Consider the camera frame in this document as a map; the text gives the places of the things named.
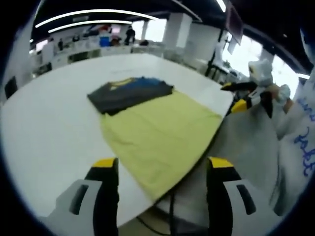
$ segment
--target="white pillar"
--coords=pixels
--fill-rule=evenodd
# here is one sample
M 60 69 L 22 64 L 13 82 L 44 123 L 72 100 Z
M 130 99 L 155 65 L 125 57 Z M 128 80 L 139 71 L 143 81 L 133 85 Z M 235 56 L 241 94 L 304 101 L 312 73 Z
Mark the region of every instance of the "white pillar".
M 145 40 L 149 21 L 145 21 L 142 28 L 141 40 Z
M 271 64 L 274 61 L 275 55 L 268 52 L 266 49 L 262 49 L 259 60 L 267 59 Z
M 192 18 L 183 13 L 172 13 L 166 24 L 163 43 L 168 48 L 185 48 Z

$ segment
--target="desk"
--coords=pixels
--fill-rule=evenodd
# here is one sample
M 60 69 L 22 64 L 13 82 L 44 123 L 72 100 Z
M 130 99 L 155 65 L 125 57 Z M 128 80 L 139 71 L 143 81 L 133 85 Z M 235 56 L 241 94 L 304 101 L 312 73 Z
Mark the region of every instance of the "desk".
M 93 163 L 115 156 L 87 94 L 132 76 L 164 80 L 222 116 L 232 102 L 232 94 L 221 91 L 219 84 L 148 54 L 76 62 L 31 81 L 5 103 L 0 122 L 8 170 L 35 215 L 48 216 L 56 198 L 83 179 Z M 154 204 L 121 163 L 119 175 L 118 226 Z

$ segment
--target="white cloth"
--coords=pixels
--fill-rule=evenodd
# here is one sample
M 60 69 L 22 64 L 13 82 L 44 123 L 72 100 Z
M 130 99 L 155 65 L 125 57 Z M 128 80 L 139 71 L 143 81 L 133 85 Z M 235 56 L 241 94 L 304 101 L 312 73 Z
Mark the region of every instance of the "white cloth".
M 303 92 L 277 128 L 280 178 L 275 212 L 295 205 L 315 169 L 315 70 Z

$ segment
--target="folded clothing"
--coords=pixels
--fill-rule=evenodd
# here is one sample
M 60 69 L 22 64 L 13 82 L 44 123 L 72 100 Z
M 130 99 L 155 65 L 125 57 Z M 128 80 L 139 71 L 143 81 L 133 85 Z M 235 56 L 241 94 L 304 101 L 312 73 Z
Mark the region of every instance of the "folded clothing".
M 152 200 L 162 197 L 196 164 L 222 117 L 174 91 L 101 116 L 101 130 L 115 155 Z
M 88 94 L 88 98 L 100 113 L 112 116 L 151 99 L 170 95 L 172 90 L 172 86 L 155 78 L 129 78 L 107 83 Z

